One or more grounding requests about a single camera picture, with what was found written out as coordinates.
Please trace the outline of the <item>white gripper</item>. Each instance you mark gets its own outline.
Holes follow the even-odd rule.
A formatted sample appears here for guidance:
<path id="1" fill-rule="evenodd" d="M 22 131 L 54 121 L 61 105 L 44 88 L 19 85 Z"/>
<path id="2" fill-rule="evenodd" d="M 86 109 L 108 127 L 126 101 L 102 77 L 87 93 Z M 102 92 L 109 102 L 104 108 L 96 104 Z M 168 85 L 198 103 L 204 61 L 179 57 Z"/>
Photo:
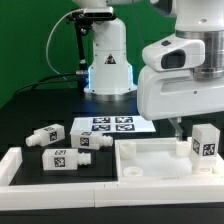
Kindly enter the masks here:
<path id="1" fill-rule="evenodd" d="M 146 120 L 170 118 L 178 141 L 183 136 L 180 117 L 224 110 L 224 78 L 200 80 L 193 73 L 205 60 L 203 41 L 165 38 L 145 47 L 142 58 L 139 114 Z"/>

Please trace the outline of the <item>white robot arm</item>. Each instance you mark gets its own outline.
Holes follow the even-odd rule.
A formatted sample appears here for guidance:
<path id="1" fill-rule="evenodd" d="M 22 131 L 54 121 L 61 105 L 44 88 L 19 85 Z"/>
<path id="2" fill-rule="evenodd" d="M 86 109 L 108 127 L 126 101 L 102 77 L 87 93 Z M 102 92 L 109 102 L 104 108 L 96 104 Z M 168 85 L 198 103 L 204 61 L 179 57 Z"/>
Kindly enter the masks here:
<path id="1" fill-rule="evenodd" d="M 132 0 L 72 1 L 93 23 L 87 95 L 135 91 L 138 112 L 150 121 L 224 110 L 224 0 L 148 0 L 176 19 L 175 32 L 143 49 L 137 84 L 126 58 L 126 27 L 113 13 L 115 5 Z"/>

